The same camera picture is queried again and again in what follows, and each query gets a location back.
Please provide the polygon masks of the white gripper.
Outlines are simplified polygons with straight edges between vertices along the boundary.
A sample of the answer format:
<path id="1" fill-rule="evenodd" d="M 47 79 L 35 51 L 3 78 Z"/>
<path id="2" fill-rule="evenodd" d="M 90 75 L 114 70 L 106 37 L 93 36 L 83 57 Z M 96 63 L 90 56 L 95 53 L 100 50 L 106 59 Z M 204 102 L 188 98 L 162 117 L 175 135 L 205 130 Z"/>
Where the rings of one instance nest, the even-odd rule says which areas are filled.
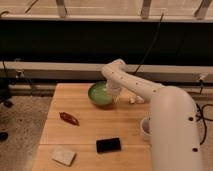
<path id="1" fill-rule="evenodd" d="M 118 83 L 112 80 L 108 80 L 106 84 L 106 88 L 107 88 L 108 94 L 112 97 L 113 101 L 117 102 L 119 100 L 122 87 Z"/>

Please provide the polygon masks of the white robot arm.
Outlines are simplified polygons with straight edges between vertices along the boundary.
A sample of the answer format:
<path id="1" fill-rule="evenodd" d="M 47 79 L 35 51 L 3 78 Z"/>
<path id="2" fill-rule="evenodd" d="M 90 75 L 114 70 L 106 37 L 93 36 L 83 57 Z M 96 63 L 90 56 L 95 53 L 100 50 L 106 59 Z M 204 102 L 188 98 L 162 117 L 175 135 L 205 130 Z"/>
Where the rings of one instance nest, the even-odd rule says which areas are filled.
<path id="1" fill-rule="evenodd" d="M 204 171 L 193 98 L 179 87 L 128 74 L 125 66 L 117 59 L 104 65 L 101 72 L 113 98 L 125 87 L 150 104 L 152 171 Z"/>

